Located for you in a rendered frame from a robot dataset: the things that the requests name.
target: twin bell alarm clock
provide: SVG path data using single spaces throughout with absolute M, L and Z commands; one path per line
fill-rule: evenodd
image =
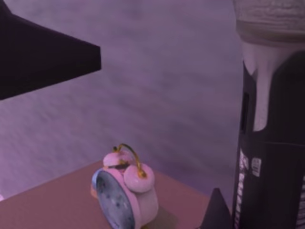
M 136 152 L 126 144 L 114 147 L 102 162 L 103 167 L 92 177 L 91 194 L 98 199 L 111 228 L 146 228 L 159 209 L 153 170 L 140 163 Z

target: label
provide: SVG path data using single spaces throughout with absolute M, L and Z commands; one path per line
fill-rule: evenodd
M 256 177 L 259 177 L 261 174 L 261 165 L 262 160 L 259 158 L 253 158 L 251 163 L 252 174 Z
M 305 229 L 305 176 L 303 177 L 303 185 L 299 202 L 299 211 L 297 213 L 295 229 Z
M 239 229 L 240 213 L 242 210 L 241 208 L 242 208 L 243 191 L 244 191 L 244 177 L 248 169 L 249 169 L 249 159 L 244 155 L 243 151 L 240 150 L 239 179 L 238 179 L 238 187 L 237 187 L 234 229 Z

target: clock face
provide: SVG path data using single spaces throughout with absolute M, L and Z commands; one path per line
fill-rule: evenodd
M 134 229 L 130 202 L 117 180 L 108 172 L 98 174 L 97 194 L 102 211 L 113 229 Z

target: barcode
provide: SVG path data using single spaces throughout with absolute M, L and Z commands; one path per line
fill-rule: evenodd
M 305 176 L 303 177 L 303 185 L 302 185 L 299 211 L 297 213 L 295 229 L 305 229 Z
M 262 160 L 259 158 L 253 158 L 251 163 L 252 174 L 256 177 L 259 177 L 261 174 L 261 165 Z

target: clock handle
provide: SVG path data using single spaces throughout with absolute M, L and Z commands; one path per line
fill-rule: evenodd
M 138 154 L 129 145 L 122 143 L 122 144 L 119 145 L 119 147 L 114 147 L 113 151 L 114 152 L 120 152 L 120 150 L 123 147 L 129 149 L 129 151 L 132 152 L 132 154 L 135 158 L 135 161 L 136 161 L 137 168 L 138 168 L 138 176 L 140 178 L 147 178 L 146 172 L 142 169 L 142 166 L 141 166 L 141 163 L 140 163 L 140 158 L 139 158 Z

